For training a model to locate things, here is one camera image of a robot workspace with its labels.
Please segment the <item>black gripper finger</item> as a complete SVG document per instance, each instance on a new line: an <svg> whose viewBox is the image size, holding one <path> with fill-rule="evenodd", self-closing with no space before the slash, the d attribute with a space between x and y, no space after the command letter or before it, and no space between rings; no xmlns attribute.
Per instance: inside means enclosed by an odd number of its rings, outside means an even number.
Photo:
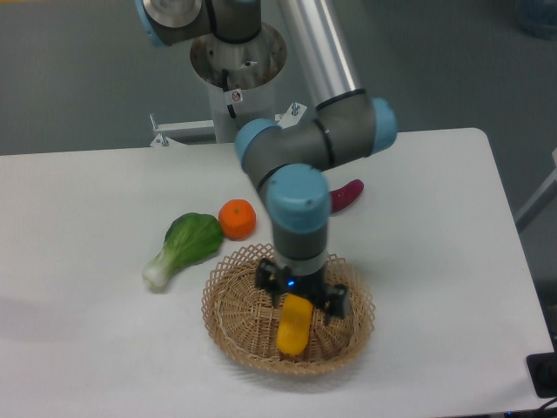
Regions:
<svg viewBox="0 0 557 418"><path fill-rule="evenodd" d="M325 283L318 298L317 308L324 315L326 326L334 319L344 319L350 308L350 289L344 284Z"/></svg>
<svg viewBox="0 0 557 418"><path fill-rule="evenodd" d="M255 287L264 290L271 298L273 307L279 305L281 286L277 277L278 268L275 263L267 258L263 258L256 269Z"/></svg>

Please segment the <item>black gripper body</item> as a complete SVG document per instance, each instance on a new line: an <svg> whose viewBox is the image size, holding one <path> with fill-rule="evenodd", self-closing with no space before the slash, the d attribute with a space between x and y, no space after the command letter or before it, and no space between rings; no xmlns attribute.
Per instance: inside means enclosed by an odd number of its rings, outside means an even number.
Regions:
<svg viewBox="0 0 557 418"><path fill-rule="evenodd" d="M273 295L273 305L276 307L279 298L285 294L294 294L311 302L316 308L322 309L327 294L325 273L327 261L324 256L310 260L293 260L283 256L275 257L274 278L278 283L278 290Z"/></svg>

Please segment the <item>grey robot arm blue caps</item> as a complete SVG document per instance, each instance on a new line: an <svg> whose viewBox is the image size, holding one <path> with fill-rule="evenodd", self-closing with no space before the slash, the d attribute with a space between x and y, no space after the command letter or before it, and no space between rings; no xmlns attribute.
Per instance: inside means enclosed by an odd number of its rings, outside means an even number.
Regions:
<svg viewBox="0 0 557 418"><path fill-rule="evenodd" d="M272 222L274 257L259 263L255 284L273 300L289 293L326 318L345 318L349 290L325 281L332 196L326 170L381 152L397 137L396 117L359 81L330 1L279 5L295 43L316 115L284 127L261 89L282 71L283 38L261 19L259 1L139 1L153 43L191 41L196 73L218 90L227 140Z"/></svg>

